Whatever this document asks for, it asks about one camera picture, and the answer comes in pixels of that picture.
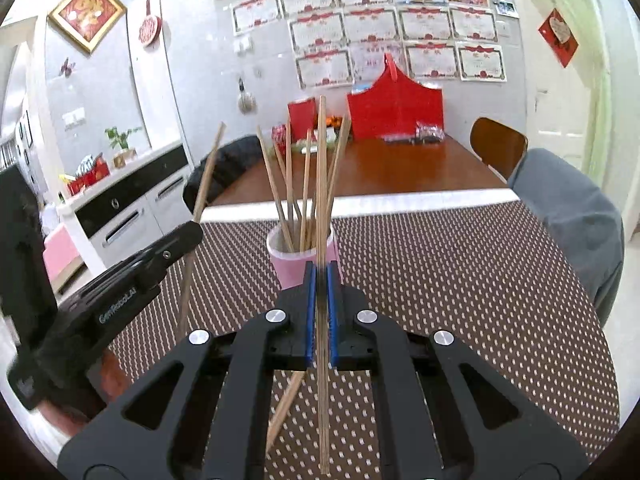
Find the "person's left hand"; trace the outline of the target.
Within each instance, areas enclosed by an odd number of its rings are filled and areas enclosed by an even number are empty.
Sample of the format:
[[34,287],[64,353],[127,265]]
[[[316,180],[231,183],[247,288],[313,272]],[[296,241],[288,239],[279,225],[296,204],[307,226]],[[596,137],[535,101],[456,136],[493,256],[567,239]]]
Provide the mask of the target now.
[[[118,356],[112,350],[105,350],[101,359],[89,368],[86,374],[89,392],[96,394],[103,404],[109,404],[123,394],[130,386],[131,379],[120,367]],[[73,436],[92,419],[58,402],[43,400],[37,411],[52,426],[63,434]]]

